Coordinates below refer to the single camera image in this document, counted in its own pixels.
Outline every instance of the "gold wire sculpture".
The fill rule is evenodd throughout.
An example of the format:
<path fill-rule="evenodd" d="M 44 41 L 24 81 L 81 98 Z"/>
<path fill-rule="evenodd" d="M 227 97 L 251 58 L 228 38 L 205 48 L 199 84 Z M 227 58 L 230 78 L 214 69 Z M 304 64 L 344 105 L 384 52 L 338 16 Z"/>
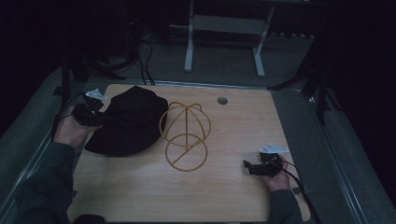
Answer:
<path fill-rule="evenodd" d="M 162 130 L 162 129 L 161 129 L 161 124 L 162 124 L 162 122 L 163 122 L 163 118 L 165 118 L 165 115 L 168 115 L 169 112 L 171 112 L 171 111 L 173 111 L 173 110 L 176 110 L 176 109 L 179 109 L 179 108 L 181 108 L 181 111 L 180 111 L 180 112 L 176 115 L 176 117 L 171 121 L 171 123 L 168 125 L 167 129 Z M 199 119 L 199 117 L 197 116 L 197 114 L 195 114 L 195 112 L 200 112 L 200 113 L 201 113 L 202 115 L 204 115 L 205 118 L 207 119 L 207 122 L 208 122 L 208 131 L 207 131 L 207 132 L 205 131 L 204 125 L 203 125 L 202 122 L 200 121 L 200 119 Z M 195 134 L 195 133 L 190 133 L 190 130 L 189 130 L 189 113 L 192 114 L 193 117 L 197 120 L 197 122 L 198 122 L 198 124 L 199 124 L 199 127 L 200 127 L 200 129 L 201 129 L 201 132 L 202 132 L 202 137 L 198 136 L 198 135 Z M 169 139 L 168 134 L 169 134 L 170 130 L 171 130 L 172 127 L 175 125 L 176 121 L 177 121 L 183 114 L 185 115 L 185 119 L 186 119 L 185 122 L 184 122 L 184 125 L 185 125 L 185 133 L 176 134 L 174 137 L 171 137 L 171 138 Z M 211 125 L 211 123 L 210 123 L 209 117 L 208 117 L 207 114 L 202 110 L 201 105 L 199 105 L 199 104 L 183 105 L 183 104 L 181 104 L 181 103 L 179 103 L 179 102 L 173 102 L 173 103 L 171 103 L 171 104 L 169 105 L 169 109 L 168 109 L 165 113 L 163 113 L 163 115 L 161 116 L 159 127 L 160 127 L 161 135 L 162 135 L 163 138 L 168 142 L 168 144 L 166 145 L 166 149 L 165 149 L 165 156 L 166 156 L 166 159 L 167 159 L 167 161 L 169 162 L 169 164 L 170 164 L 173 168 L 175 168 L 175 169 L 177 169 L 177 170 L 179 170 L 179 171 L 183 171 L 183 172 L 191 172 L 191 171 L 197 170 L 198 168 L 200 168 L 201 166 L 204 165 L 204 163 L 206 162 L 206 159 L 207 159 L 207 154 L 208 154 L 207 145 L 205 144 L 205 140 L 206 140 L 206 138 L 207 138 L 207 137 L 209 136 L 209 134 L 210 134 L 210 131 L 211 131 L 211 129 L 212 129 L 212 125 Z M 176 142 L 176 140 L 177 140 L 178 138 L 183 137 L 183 136 L 185 136 L 185 142 L 184 142 L 184 144 L 181 144 L 181 143 Z M 190 142 L 189 142 L 189 137 L 195 138 L 196 141 L 193 142 L 193 143 L 190 143 Z M 189 153 L 191 150 L 193 150 L 196 146 L 198 146 L 198 145 L 200 145 L 200 144 L 203 144 L 203 146 L 205 147 L 205 157 L 204 157 L 203 161 L 202 161 L 200 164 L 198 164 L 197 166 L 195 166 L 195 167 L 193 167 L 193 168 L 190 168 L 190 169 L 180 168 L 180 167 L 176 166 L 176 163 L 177 163 L 181 158 L 183 158 L 184 156 L 186 156 L 187 153 Z M 170 145 L 174 145 L 174 146 L 176 146 L 176 147 L 184 147 L 184 148 L 185 148 L 184 152 L 182 152 L 181 155 L 180 155 L 179 157 L 177 157 L 177 158 L 176 158 L 175 160 L 173 160 L 173 161 L 171 161 L 171 159 L 170 159 L 170 157 L 169 157 L 169 146 L 170 146 Z"/>

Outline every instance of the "dark background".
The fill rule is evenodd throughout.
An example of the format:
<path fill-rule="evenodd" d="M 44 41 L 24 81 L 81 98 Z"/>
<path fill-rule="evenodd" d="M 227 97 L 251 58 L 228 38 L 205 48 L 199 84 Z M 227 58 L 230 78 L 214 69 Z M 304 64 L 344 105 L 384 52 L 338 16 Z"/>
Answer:
<path fill-rule="evenodd" d="M 71 28 L 91 29 L 83 36 L 86 42 L 79 44 L 94 45 L 97 47 L 94 54 L 106 56 L 103 39 L 88 35 L 101 29 L 100 23 L 89 20 L 92 1 L 1 2 L 0 134 L 20 114 L 48 74 L 61 65 L 63 40 Z M 168 24 L 187 24 L 188 2 L 147 1 L 136 13 L 141 13 L 145 23 L 166 38 Z M 329 66 L 329 86 L 335 89 L 395 204 L 396 4 L 385 0 L 350 0 L 336 2 L 339 7 L 321 5 L 333 2 L 314 1 L 311 5 L 281 2 L 270 31 L 316 36 L 319 50 L 312 49 L 315 54 L 308 53 L 307 60 L 319 56 Z M 229 5 L 227 11 L 232 9 L 233 5 Z"/>

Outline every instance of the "person's left hand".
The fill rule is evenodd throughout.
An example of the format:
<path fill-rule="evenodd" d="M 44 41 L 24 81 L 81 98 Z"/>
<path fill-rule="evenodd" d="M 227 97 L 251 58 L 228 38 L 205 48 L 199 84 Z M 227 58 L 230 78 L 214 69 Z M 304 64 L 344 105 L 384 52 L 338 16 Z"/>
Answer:
<path fill-rule="evenodd" d="M 74 107 L 70 106 L 67 114 L 71 114 Z M 101 126 L 81 126 L 73 116 L 67 116 L 61 119 L 56 128 L 56 133 L 53 137 L 54 143 L 63 143 L 71 147 L 78 147 L 88 136 L 89 133 L 95 132 Z"/>

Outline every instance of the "wooden table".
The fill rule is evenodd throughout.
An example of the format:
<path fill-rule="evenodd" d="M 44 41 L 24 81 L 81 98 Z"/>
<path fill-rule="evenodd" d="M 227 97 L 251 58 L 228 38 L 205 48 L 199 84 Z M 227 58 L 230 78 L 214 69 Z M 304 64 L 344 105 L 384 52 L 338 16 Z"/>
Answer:
<path fill-rule="evenodd" d="M 110 85 L 106 95 L 112 97 L 131 87 Z M 206 162 L 193 172 L 180 172 L 167 162 L 168 142 L 163 138 L 124 158 L 84 150 L 74 174 L 78 196 L 68 209 L 70 220 L 82 214 L 96 214 L 109 222 L 265 221 L 270 211 L 269 191 L 257 176 L 248 174 L 243 160 L 259 163 L 259 148 L 270 143 L 288 146 L 271 93 L 223 88 L 143 88 L 155 91 L 169 103 L 202 106 L 211 122 L 211 133 L 205 140 Z M 219 104 L 219 97 L 227 98 L 228 104 Z M 167 126 L 174 115 L 170 112 L 168 116 Z M 184 133 L 184 129 L 172 132 Z M 189 152 L 190 160 L 201 160 L 200 152 Z M 283 155 L 292 162 L 290 153 Z M 289 166 L 289 170 L 296 175 L 293 167 Z M 292 179 L 290 185 L 297 187 Z M 310 214 L 302 195 L 296 198 L 303 219 L 308 220 Z"/>

